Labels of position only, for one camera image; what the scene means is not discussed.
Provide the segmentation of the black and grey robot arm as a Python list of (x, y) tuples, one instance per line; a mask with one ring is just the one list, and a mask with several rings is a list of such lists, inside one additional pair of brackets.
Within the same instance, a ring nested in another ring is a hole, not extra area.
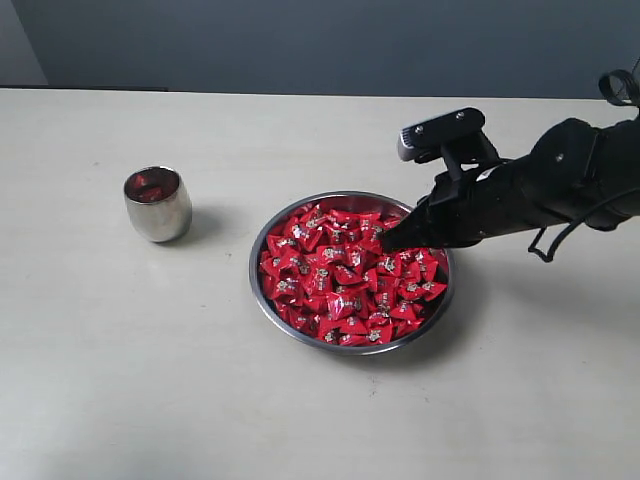
[(528, 155), (464, 172), (451, 199), (441, 196), (446, 177), (381, 235), (384, 250), (467, 248), (533, 230), (528, 250), (549, 263), (580, 226), (611, 232), (638, 216), (639, 122), (596, 128), (567, 119)]

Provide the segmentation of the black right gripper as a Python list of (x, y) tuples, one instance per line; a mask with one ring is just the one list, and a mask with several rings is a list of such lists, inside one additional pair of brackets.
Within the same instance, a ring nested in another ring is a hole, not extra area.
[(555, 173), (555, 166), (521, 157), (464, 171), (458, 181), (441, 173), (431, 193), (382, 233), (382, 248), (466, 248), (486, 238), (569, 223), (575, 217), (572, 182)]

